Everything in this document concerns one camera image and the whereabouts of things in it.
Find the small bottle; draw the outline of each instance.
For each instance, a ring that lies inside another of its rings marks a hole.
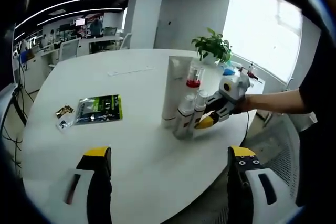
[[[190,132],[194,131],[195,126],[200,122],[202,115],[204,114],[206,102],[209,94],[205,90],[199,90],[197,92],[196,104],[194,114],[190,122]]]
[[[250,64],[250,66],[248,66],[248,71],[253,73],[254,70],[254,66],[253,66],[253,62]]]
[[[188,136],[188,129],[191,118],[194,114],[195,95],[188,94],[182,100],[176,113],[175,128],[173,131],[177,139],[184,139]]]
[[[204,68],[191,65],[186,82],[185,94],[193,93],[197,95],[197,92],[201,86],[201,80],[203,78]]]

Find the black cable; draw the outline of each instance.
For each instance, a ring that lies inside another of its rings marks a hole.
[[[15,144],[15,151],[14,151],[14,164],[15,164],[15,173],[17,174],[17,165],[19,166],[19,164],[18,164],[18,162],[17,162],[17,160],[16,160],[16,151],[17,151],[17,148],[18,148],[18,146],[17,146],[17,144]]]
[[[11,138],[11,136],[9,135],[9,133],[8,133],[8,131],[7,131],[7,129],[6,129],[5,126],[4,126],[4,129],[5,129],[5,131],[6,131],[6,134],[7,134],[8,138],[10,138],[11,140],[13,140],[13,139]]]
[[[25,102],[24,102],[24,98],[23,98],[23,91],[21,89],[21,96],[22,96],[22,112],[25,115],[26,118],[28,118],[26,112],[25,112]]]
[[[247,124],[246,124],[246,132],[245,132],[245,136],[244,136],[243,141],[244,141],[244,140],[246,139],[246,137],[247,137],[248,124],[249,124],[249,121],[250,121],[250,114],[248,113],[248,111],[247,111],[246,113],[247,113]]]
[[[24,88],[26,94],[27,94],[27,95],[29,96],[29,98],[31,99],[31,101],[34,102],[34,99],[30,96],[30,94],[28,94],[28,92],[27,92],[27,90],[26,90],[26,87],[25,87],[25,70],[23,69],[20,60],[18,60],[18,61],[19,61],[19,66],[20,66],[20,68],[22,69],[22,74],[23,74],[23,88]]]
[[[13,140],[13,139],[11,139],[11,138],[7,138],[7,137],[5,137],[5,136],[2,136],[2,138],[4,138],[5,140],[12,141],[13,143],[15,143],[16,146],[17,146],[17,144],[22,143],[22,141],[21,141],[21,142],[17,142],[17,141],[15,141],[15,140]]]
[[[13,158],[11,158],[11,160],[14,162],[14,164],[15,164],[15,168],[16,168],[16,166],[22,168],[22,167],[20,166],[20,164],[19,164],[18,162],[15,162],[15,160],[14,160]]]
[[[23,99],[23,92],[22,92],[22,88],[21,88],[21,71],[20,71],[20,67],[19,67],[19,92],[17,94],[17,104],[19,104],[19,99],[20,99],[20,91],[21,91],[21,95],[22,95],[22,112],[23,114],[25,115],[25,117],[28,118],[26,112],[25,112],[25,102],[24,102],[24,99]]]

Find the gold package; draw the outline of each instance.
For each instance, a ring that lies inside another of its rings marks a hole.
[[[73,108],[66,104],[65,106],[60,108],[60,110],[58,110],[55,114],[56,114],[57,118],[60,118],[65,113],[70,113],[71,114],[72,112],[73,112]]]

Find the white wall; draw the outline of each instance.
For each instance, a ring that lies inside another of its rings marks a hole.
[[[223,32],[229,0],[162,0],[155,48],[195,50],[191,40],[208,36],[206,27]],[[321,30],[308,18],[303,17],[301,46],[289,88],[296,89],[306,76],[314,58]],[[250,62],[233,56],[232,61],[248,67]],[[257,68],[257,75],[265,80],[264,93],[280,92],[286,84]]]
[[[153,48],[162,0],[129,0],[125,33],[132,33],[130,48]]]
[[[121,29],[122,15],[123,15],[123,12],[104,13],[103,28],[109,26],[109,27],[117,27],[118,29]]]
[[[223,32],[229,0],[162,0],[156,48],[195,50],[191,40]]]

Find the white round table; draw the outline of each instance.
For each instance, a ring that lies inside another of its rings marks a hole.
[[[52,182],[76,168],[85,151],[101,146],[112,149],[113,224],[162,223],[217,178],[227,165],[227,148],[240,145],[244,138],[247,115],[233,115],[212,128],[197,130],[191,141],[175,139],[160,126],[169,56],[196,57],[196,53],[119,50],[56,65],[24,130],[23,179],[37,207],[43,209]],[[110,76],[146,68],[153,69]],[[206,69],[201,88],[214,93],[220,78],[215,69]],[[264,84],[253,84],[249,93],[263,92]],[[76,109],[81,98],[110,94],[121,95],[121,121],[77,125],[65,133],[56,128],[55,112],[65,104]],[[255,113],[250,112],[249,123]]]

